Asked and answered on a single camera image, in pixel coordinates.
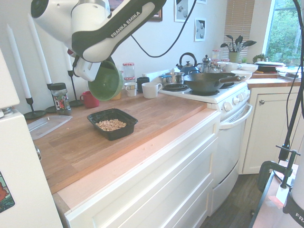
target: black mug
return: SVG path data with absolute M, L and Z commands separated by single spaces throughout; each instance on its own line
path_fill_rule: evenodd
M 150 78 L 148 78 L 148 77 L 139 77 L 139 78 L 137 78 L 137 91 L 139 93 L 143 92 L 142 84 L 146 83 L 146 82 L 150 82 Z

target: kettle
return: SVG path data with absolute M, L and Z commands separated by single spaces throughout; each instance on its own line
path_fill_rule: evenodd
M 181 64 L 181 61 L 182 61 L 182 58 L 184 56 L 191 56 L 194 59 L 194 65 L 190 64 L 189 61 L 187 61 L 187 64 L 183 66 Z M 186 52 L 186 53 L 184 53 L 184 54 L 181 55 L 181 57 L 180 57 L 180 64 L 176 64 L 176 66 L 177 66 L 177 68 L 181 72 L 185 73 L 185 75 L 188 75 L 190 71 L 192 71 L 192 72 L 194 72 L 194 71 L 199 72 L 199 69 L 197 68 L 197 65 L 200 65 L 200 64 L 201 63 L 199 63 L 199 64 L 197 63 L 197 60 L 196 60 L 194 54 L 192 54 L 190 52 Z

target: red mug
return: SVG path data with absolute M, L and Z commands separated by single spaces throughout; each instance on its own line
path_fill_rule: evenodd
M 83 92 L 80 96 L 80 102 L 85 104 L 86 108 L 95 108 L 99 106 L 99 100 L 97 100 L 90 91 Z

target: stove knob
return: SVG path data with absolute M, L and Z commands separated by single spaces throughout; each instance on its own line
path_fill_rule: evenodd
M 235 105 L 237 105 L 237 104 L 239 103 L 239 98 L 234 97 L 234 98 L 233 98 L 233 103 L 234 103 Z
M 239 101 L 243 101 L 244 100 L 244 97 L 243 97 L 242 94 L 237 95 L 237 97 L 238 97 Z
M 249 97 L 250 96 L 250 90 L 247 90 L 246 94 L 247 94 L 247 97 Z
M 230 102 L 225 102 L 224 103 L 224 109 L 225 109 L 226 112 L 229 112 L 233 109 L 233 106 Z
M 247 94 L 245 92 L 241 93 L 243 95 L 243 98 L 246 99 L 247 98 Z

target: white cabinet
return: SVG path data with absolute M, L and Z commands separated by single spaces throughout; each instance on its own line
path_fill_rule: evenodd
M 66 215 L 71 228 L 199 228 L 210 213 L 219 113 Z
M 295 87 L 288 102 L 290 122 L 299 87 Z M 258 173 L 264 161 L 278 162 L 280 149 L 287 134 L 286 101 L 290 87 L 253 88 L 250 104 L 254 111 L 247 119 L 241 150 L 239 172 Z M 291 149 L 298 150 L 304 128 L 299 123 L 300 110 L 291 135 Z

